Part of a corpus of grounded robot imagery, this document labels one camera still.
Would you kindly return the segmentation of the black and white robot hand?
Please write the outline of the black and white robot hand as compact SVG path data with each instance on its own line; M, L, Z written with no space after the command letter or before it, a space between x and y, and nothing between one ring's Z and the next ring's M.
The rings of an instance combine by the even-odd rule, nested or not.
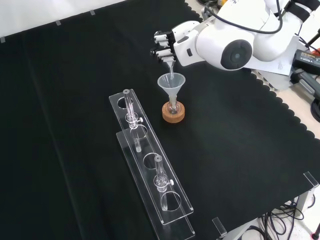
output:
M153 36L155 47L150 50L150 54L160 62L179 62L183 67L203 62L204 59L196 50L199 34L196 27L199 24L198 21L186 21L170 31L157 31Z

